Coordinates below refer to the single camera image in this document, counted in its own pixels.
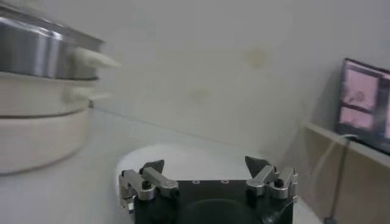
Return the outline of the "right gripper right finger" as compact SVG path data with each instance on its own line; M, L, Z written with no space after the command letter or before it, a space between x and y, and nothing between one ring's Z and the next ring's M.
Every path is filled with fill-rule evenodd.
M251 156L245 157L245 163L252 177L246 181L246 186L256 197L268 194L273 199L297 203L298 173L295 168L278 171L267 160Z

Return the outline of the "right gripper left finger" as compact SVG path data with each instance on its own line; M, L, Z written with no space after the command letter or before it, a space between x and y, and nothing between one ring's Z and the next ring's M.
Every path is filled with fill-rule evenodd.
M123 170L118 175L119 204L132 213L135 199L152 201L157 196L177 198L179 182L162 174L165 162L161 159L146 163L138 172Z

